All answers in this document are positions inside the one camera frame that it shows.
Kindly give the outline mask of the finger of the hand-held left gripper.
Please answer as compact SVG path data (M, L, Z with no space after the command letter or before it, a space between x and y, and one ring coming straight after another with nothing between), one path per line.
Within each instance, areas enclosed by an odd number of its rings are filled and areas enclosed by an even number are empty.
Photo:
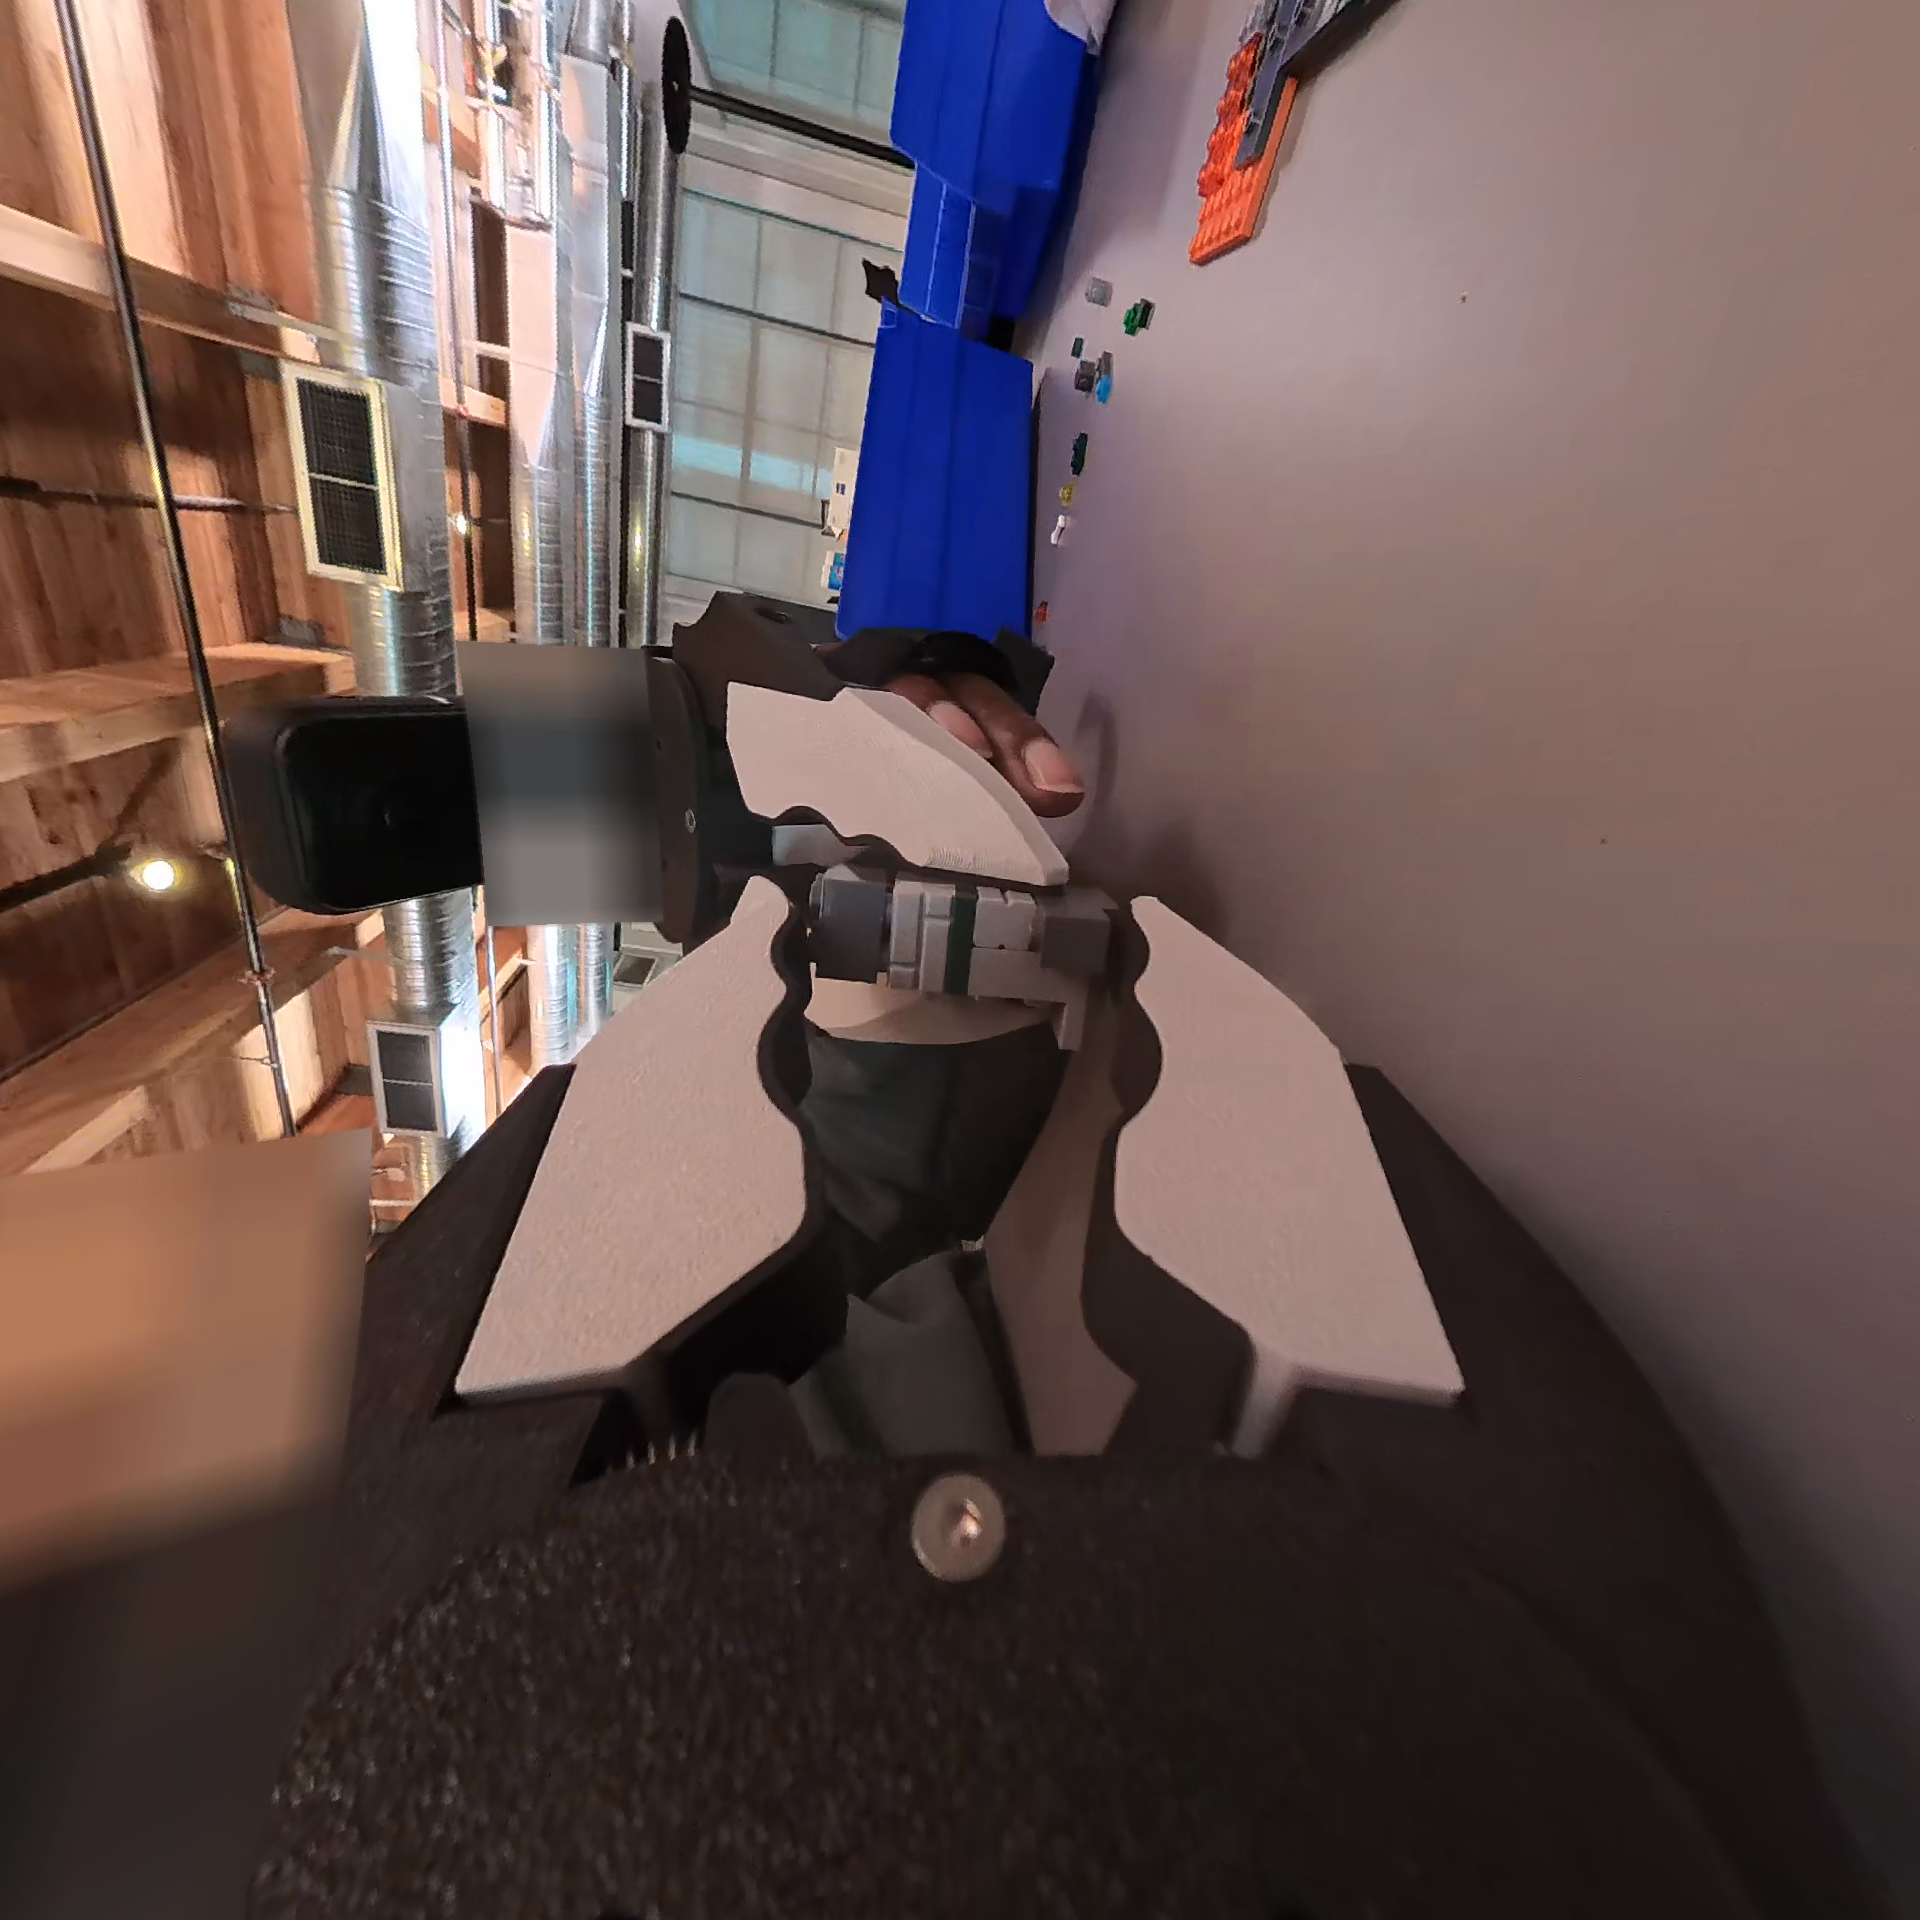
M827 1039L861 1044L963 1047L1037 1029L1059 1047L1047 1007L910 992L877 980L811 978L807 1021Z
M726 752L747 811L765 823L807 815L929 874L1044 891L1069 880L1065 852L1007 780L889 690L811 699L734 684Z

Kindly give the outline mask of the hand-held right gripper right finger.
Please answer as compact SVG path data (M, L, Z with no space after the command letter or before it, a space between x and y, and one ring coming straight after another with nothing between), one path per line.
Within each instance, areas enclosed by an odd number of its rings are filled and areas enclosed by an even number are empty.
M1201 1307L1209 1355L1150 1333L1150 1387L1201 1447L1265 1451L1307 1387L1451 1405L1463 1373L1333 1041L1279 988L1159 899L1132 903L1143 963L1127 1011L1150 1087L1122 1096L1110 1215L1124 1255Z

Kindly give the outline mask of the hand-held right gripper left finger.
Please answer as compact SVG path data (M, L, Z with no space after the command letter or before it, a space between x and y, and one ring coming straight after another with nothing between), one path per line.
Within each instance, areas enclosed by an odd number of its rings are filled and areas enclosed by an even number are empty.
M578 1057L467 1354L460 1402L665 1395L694 1335L818 1231L803 912L745 883L726 927Z

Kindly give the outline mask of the grey brick assembly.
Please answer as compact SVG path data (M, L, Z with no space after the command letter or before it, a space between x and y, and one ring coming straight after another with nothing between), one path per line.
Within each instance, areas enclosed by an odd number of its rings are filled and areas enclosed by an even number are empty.
M838 865L810 890L811 978L1047 1007L1059 1050L1082 1047L1113 961L1117 906L1090 887L1028 895Z

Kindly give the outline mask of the grey desk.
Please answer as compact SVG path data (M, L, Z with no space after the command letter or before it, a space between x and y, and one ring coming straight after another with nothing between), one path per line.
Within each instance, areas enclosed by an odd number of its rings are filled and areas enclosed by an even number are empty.
M1245 4L1117 4L1037 530L1085 861L1382 1067L1734 1511L1916 1911L1916 4L1393 4L1193 267Z

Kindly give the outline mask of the person's left hand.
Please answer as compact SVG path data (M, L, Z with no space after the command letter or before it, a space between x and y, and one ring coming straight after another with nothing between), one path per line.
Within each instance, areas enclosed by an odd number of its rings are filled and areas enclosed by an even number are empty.
M1089 789L1071 756L993 679L961 671L900 674L887 690L988 761L1043 821L1061 821L1082 809Z

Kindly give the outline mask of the person's dark green shirt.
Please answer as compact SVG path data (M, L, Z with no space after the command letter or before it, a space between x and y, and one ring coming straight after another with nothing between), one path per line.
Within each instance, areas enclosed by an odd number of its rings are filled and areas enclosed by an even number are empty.
M1065 1079L1043 1024L957 1044L807 1034L807 1141L845 1327L786 1387L817 1456L1025 1456L985 1236Z

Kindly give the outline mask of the blue plastic storage bin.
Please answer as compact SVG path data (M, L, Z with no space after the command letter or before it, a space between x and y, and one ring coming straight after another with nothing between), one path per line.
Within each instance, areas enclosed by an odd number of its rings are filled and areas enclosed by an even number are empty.
M884 303L835 629L1031 634L1033 368Z
M914 164L900 303L1013 344L1089 155L1099 57L1043 3L913 3L892 140Z

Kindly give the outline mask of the large glass window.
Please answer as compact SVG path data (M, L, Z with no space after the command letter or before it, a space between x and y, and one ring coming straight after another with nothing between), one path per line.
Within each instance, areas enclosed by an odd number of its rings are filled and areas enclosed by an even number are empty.
M679 164L665 568L681 593L827 605L829 507L858 461L903 223L774 177L770 138L699 130Z

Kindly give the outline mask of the group of tiny loose pieces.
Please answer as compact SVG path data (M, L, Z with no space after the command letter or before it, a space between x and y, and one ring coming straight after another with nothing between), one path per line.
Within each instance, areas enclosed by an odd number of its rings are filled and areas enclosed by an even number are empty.
M1099 423L1117 388L1117 361L1153 330L1156 304L1137 298L1121 304L1109 279L1093 277L1079 322L1039 370L1031 428L1028 563L1031 634L1051 644L1054 605L1065 563L1089 507L1089 473Z

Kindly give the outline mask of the toy brick building model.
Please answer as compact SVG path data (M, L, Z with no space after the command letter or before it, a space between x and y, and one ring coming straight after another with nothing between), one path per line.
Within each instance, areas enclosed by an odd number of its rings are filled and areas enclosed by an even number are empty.
M1251 4L1228 60L1217 121L1196 177L1189 263L1204 267L1259 231L1303 89L1343 57L1393 3Z

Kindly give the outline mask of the slim silver ventilation duct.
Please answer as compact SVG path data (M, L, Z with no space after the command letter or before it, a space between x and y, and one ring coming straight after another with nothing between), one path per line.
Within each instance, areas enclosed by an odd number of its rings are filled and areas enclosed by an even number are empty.
M660 874L647 667L612 608L612 9L514 11L511 577L534 656L538 876L500 916L526 927L542 1069L610 1021L617 924L654 915Z

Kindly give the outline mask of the large silver ventilation duct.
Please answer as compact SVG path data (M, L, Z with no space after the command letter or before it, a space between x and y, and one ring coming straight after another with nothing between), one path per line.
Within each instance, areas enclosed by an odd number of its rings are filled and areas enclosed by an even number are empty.
M403 588L347 583L354 684L380 719L457 693L444 408L415 4L285 7L318 243L319 361L380 381L390 423ZM381 906L390 1015L441 1031L444 1136L389 1136L422 1201L487 1122L474 890L403 880Z

